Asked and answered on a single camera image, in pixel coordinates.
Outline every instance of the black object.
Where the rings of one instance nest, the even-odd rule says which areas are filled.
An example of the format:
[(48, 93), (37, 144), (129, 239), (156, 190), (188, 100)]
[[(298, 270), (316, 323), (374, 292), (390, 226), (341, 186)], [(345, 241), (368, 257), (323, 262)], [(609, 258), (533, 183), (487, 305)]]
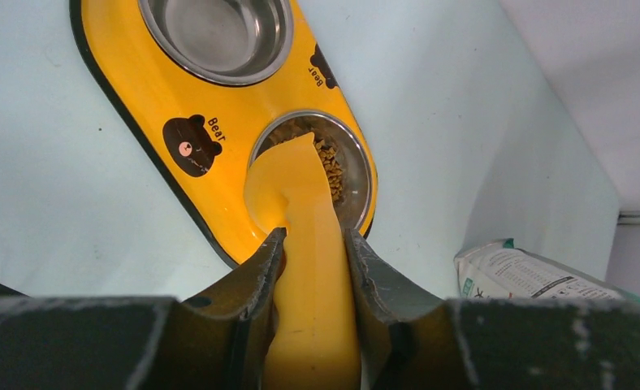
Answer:
[[(283, 238), (184, 303), (0, 297), (0, 388), (257, 388)], [(372, 388), (640, 388), (639, 306), (443, 301), (344, 239)]]

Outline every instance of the empty metal bowl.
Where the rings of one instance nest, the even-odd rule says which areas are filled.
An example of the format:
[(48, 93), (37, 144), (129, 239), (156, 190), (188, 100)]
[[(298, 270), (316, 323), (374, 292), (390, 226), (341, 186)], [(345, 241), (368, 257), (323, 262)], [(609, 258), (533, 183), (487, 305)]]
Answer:
[(292, 46), (288, 0), (139, 0), (155, 41), (182, 68), (221, 85), (272, 76)]
[[(299, 122), (309, 125), (298, 125)], [(335, 160), (343, 171), (343, 190), (340, 199), (334, 202), (335, 211), (342, 228), (358, 229), (365, 222), (370, 207), (373, 185), (370, 164), (356, 135), (334, 116), (315, 110), (301, 110), (276, 119), (258, 138), (249, 166), (272, 146), (310, 131), (316, 140), (322, 139), (336, 150)]]

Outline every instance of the yellow scoop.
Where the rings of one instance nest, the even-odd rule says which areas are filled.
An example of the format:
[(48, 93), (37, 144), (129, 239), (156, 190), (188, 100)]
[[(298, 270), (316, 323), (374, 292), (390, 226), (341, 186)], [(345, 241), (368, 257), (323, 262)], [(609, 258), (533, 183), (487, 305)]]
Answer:
[(279, 327), (263, 388), (359, 388), (361, 358), (351, 281), (330, 186), (312, 133), (255, 160), (245, 204), (265, 233), (287, 228), (286, 266), (273, 296)]

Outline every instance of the dry cat food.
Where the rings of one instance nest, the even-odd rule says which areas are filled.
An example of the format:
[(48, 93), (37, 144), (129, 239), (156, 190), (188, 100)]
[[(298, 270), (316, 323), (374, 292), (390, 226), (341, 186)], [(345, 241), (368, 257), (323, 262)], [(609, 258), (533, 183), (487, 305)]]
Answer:
[(323, 128), (326, 126), (334, 126), (334, 124), (323, 118), (293, 118), (280, 124), (270, 134), (270, 141), (272, 145), (279, 145), (285, 141), (302, 136), (307, 132), (313, 132), (315, 134), (313, 143), (318, 152), (318, 156), (322, 160), (322, 166), (325, 167), (327, 181), (330, 183), (332, 201), (338, 202), (341, 199), (343, 191), (343, 170), (337, 161), (337, 148), (334, 145), (330, 145), (330, 142), (318, 135), (324, 132)]

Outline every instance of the metal bowl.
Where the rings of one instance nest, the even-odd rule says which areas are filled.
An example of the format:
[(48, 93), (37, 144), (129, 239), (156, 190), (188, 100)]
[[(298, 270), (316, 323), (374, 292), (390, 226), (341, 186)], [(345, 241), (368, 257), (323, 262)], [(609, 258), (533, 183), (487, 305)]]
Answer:
[(216, 84), (262, 81), (292, 47), (288, 0), (139, 0), (139, 7), (167, 55)]
[(344, 171), (344, 189), (342, 197), (334, 202), (335, 211), (342, 228), (358, 229), (365, 222), (370, 208), (373, 186), (370, 164), (356, 135), (334, 116), (315, 110), (301, 110), (277, 118), (258, 138), (251, 153), (249, 167), (258, 156), (272, 146), (311, 131), (311, 127), (280, 127), (290, 120), (297, 119), (312, 123), (312, 131), (316, 138), (322, 138), (326, 145), (334, 147), (337, 151), (335, 160)]

